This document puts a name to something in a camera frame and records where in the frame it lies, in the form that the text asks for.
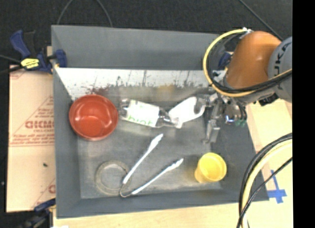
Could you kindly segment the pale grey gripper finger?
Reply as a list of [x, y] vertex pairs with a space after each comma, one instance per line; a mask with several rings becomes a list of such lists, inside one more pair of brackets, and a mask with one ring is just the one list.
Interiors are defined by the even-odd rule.
[[213, 121], [208, 121], [205, 125], [205, 136], [202, 139], [203, 144], [210, 143], [210, 138], [212, 134], [212, 128], [213, 128]]
[[210, 134], [210, 142], [211, 143], [216, 143], [220, 129], [221, 128], [219, 126], [212, 126], [212, 130], [211, 130], [211, 134]]

